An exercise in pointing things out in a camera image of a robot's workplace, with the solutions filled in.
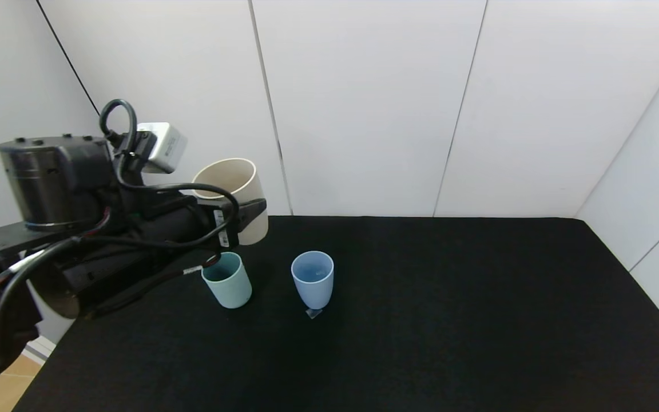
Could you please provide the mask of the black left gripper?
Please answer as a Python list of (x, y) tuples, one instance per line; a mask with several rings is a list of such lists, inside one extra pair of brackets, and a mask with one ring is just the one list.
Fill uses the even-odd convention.
[[(144, 196), (137, 208), (137, 239), (158, 248), (182, 249), (220, 245), (220, 233), (235, 219), (229, 201), (194, 196)], [(240, 203), (238, 232), (267, 232), (267, 201), (256, 198)]]

